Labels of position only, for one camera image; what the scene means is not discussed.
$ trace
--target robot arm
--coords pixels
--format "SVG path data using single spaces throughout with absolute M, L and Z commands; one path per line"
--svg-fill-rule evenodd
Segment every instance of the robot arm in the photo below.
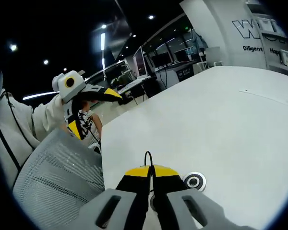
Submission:
M 148 211 L 150 178 L 162 230 L 254 230 L 226 219 L 223 208 L 195 188 L 187 189 L 176 171 L 161 165 L 125 173 L 116 189 L 107 189 L 84 205 L 67 229 L 141 230 Z
M 54 91 L 59 91 L 64 101 L 64 117 L 69 129 L 79 139 L 84 139 L 85 135 L 81 128 L 78 111 L 82 109 L 82 101 L 106 101 L 115 102 L 122 97 L 112 89 L 105 89 L 99 85 L 86 84 L 80 74 L 70 71 L 67 74 L 60 74 L 52 81 Z

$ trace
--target small black dot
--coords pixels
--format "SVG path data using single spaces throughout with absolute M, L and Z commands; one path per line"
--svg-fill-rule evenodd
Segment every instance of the small black dot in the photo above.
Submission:
M 68 86 L 68 87 L 72 87 L 73 86 L 73 84 L 74 84 L 74 79 L 73 78 L 68 78 L 67 79 L 67 81 L 66 81 L 66 85 Z

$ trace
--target logo lettering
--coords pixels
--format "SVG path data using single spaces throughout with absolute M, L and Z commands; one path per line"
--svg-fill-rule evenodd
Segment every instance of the logo lettering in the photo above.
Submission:
M 232 21 L 232 23 L 237 28 L 237 30 L 239 31 L 239 33 L 241 34 L 243 38 L 251 38 L 252 36 L 255 39 L 260 39 L 258 31 L 253 25 L 254 23 L 253 19 L 251 19 L 250 21 L 243 19 L 241 20 L 241 22 L 237 20 L 237 21 Z

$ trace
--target black strap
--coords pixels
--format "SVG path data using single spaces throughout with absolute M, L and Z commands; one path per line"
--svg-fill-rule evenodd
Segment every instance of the black strap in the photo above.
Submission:
M 14 154 L 13 154 L 10 146 L 8 145 L 8 142 L 7 142 L 6 139 L 4 138 L 4 135 L 3 135 L 2 132 L 1 132 L 1 129 L 0 129 L 0 138 L 1 138 L 1 141 L 2 141 L 2 143 L 4 144 L 4 147 L 6 148 L 8 154 L 10 155 L 12 161 L 14 162 L 17 170 L 20 171 L 20 170 L 21 170 L 21 167 L 20 167 L 20 165 L 19 165 L 16 157 L 14 156 Z
M 29 145 L 32 149 L 35 149 L 35 148 L 31 145 L 31 143 L 28 141 L 28 139 L 25 137 L 22 129 L 20 128 L 20 125 L 19 125 L 19 123 L 18 123 L 18 121 L 17 121 L 17 119 L 16 119 L 16 117 L 15 117 L 15 114 L 14 114 L 14 112 L 13 112 L 13 109 L 12 109 L 12 107 L 14 107 L 14 105 L 10 102 L 8 93 L 5 92 L 5 91 L 4 91 L 3 93 L 5 93 L 5 95 L 6 95 L 6 98 L 7 98 L 7 100 L 8 100 L 8 104 L 9 104 L 9 107 L 10 107 L 10 109 L 11 109 L 12 115 L 13 115 L 13 117 L 14 117 L 14 120 L 15 120 L 15 122 L 16 122 L 16 124 L 17 124 L 17 126 L 18 126 L 18 128 L 19 128 L 19 130 L 20 130 L 20 132 L 21 132 L 21 134 L 23 135 L 23 137 L 24 137 L 25 141 L 28 143 L 28 145 Z

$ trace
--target desk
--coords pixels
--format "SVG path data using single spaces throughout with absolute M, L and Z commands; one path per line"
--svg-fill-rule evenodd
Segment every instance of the desk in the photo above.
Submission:
M 144 77 L 144 78 L 138 78 L 138 79 L 130 82 L 129 84 L 125 85 L 124 88 L 118 90 L 118 94 L 121 95 L 121 94 L 123 94 L 123 93 L 128 92 L 128 91 L 131 90 L 133 87 L 141 84 L 144 80 L 146 80 L 146 79 L 148 79 L 148 78 L 150 78 L 150 76 Z
M 106 188 L 143 165 L 149 150 L 154 164 L 181 177 L 203 173 L 204 194 L 238 225 L 266 228 L 288 199 L 286 75 L 213 67 L 125 112 L 102 131 Z M 149 212 L 146 224 L 158 229 Z
M 160 88 L 162 90 L 165 90 L 165 85 L 167 88 L 169 88 L 183 81 L 184 79 L 181 79 L 181 77 L 178 76 L 177 73 L 187 67 L 192 68 L 194 75 L 201 71 L 200 68 L 196 65 L 196 61 L 181 63 L 180 65 L 176 64 L 174 66 L 169 66 L 165 69 L 161 69 L 160 71 L 155 71 Z

